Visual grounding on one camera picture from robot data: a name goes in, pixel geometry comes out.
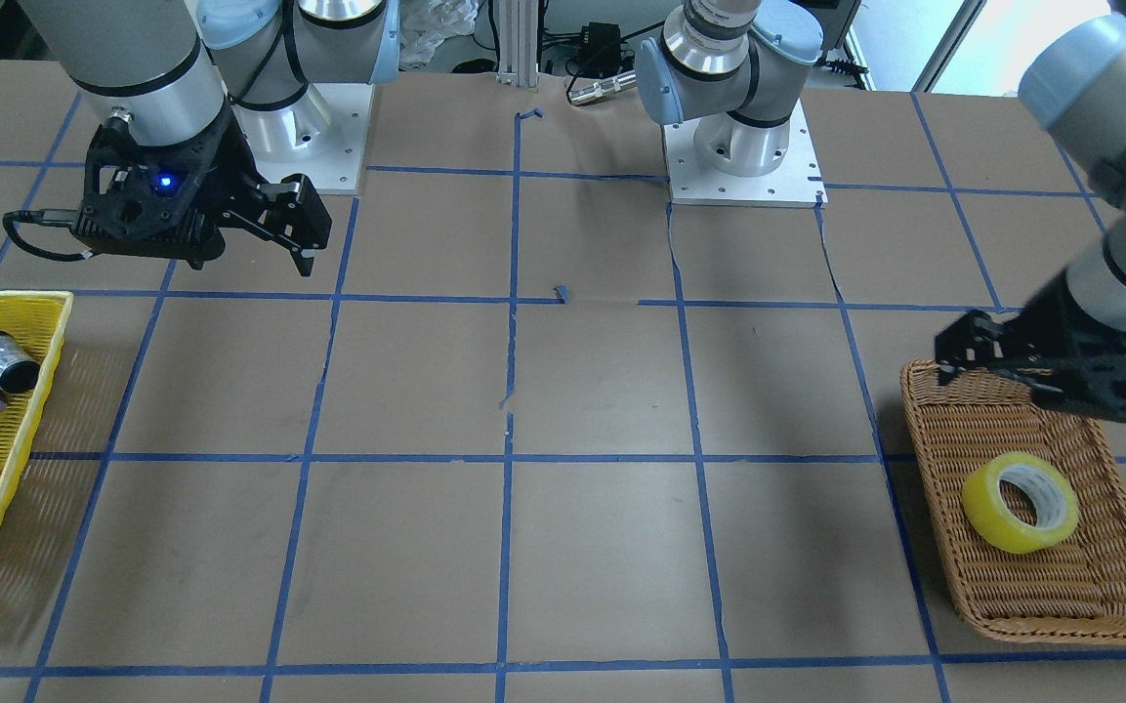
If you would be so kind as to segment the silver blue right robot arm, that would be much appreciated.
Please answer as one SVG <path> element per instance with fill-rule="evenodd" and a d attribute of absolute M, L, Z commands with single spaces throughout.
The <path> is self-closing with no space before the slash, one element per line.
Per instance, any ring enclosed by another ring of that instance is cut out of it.
<path fill-rule="evenodd" d="M 313 166 L 347 155 L 322 84 L 384 84 L 400 66 L 396 1 L 25 1 L 23 12 L 99 117 L 72 210 L 5 214 L 23 252 L 184 260 L 225 228 L 282 246 L 302 276 L 332 219 Z"/>

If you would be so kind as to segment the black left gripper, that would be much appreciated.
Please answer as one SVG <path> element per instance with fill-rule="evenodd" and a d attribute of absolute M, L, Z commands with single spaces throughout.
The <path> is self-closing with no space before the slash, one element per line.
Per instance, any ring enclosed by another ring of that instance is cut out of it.
<path fill-rule="evenodd" d="M 933 349 L 939 386 L 982 370 L 1031 388 L 1043 409 L 1126 424 L 1126 332 L 1085 314 L 1065 274 L 1006 323 L 965 312 L 937 333 Z"/>

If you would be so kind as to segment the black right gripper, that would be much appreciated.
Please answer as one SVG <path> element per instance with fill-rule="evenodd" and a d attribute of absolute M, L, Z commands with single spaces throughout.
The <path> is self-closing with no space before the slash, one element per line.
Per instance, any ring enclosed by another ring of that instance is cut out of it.
<path fill-rule="evenodd" d="M 72 235 L 93 253 L 189 262 L 224 253 L 222 228 L 280 244 L 300 275 L 329 244 L 332 220 L 307 175 L 268 183 L 256 169 L 235 114 L 223 105 L 209 126 L 178 145 L 146 146 L 117 106 L 88 146 L 84 192 Z"/>

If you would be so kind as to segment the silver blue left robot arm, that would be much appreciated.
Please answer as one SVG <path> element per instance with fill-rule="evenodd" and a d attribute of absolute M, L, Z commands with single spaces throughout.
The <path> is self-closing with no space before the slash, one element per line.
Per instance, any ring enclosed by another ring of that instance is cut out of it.
<path fill-rule="evenodd" d="M 988 372 L 1030 388 L 1035 404 L 1126 424 L 1126 1 L 1071 29 L 1025 71 L 1018 97 L 1121 217 L 1012 319 L 978 310 L 935 338 L 942 386 Z M 634 62 L 656 124 L 697 121 L 707 164 L 762 177 L 824 32 L 790 1 L 683 1 Z"/>

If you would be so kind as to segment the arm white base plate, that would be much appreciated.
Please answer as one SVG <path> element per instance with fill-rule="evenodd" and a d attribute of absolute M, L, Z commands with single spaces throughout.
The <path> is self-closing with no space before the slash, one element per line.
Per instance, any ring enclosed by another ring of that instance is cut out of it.
<path fill-rule="evenodd" d="M 821 208 L 829 203 L 803 103 L 754 128 L 718 114 L 662 128 L 671 201 L 691 206 Z"/>
<path fill-rule="evenodd" d="M 303 173 L 318 194 L 356 196 L 369 140 L 372 84 L 311 84 L 298 103 L 272 112 L 233 108 L 269 183 Z"/>

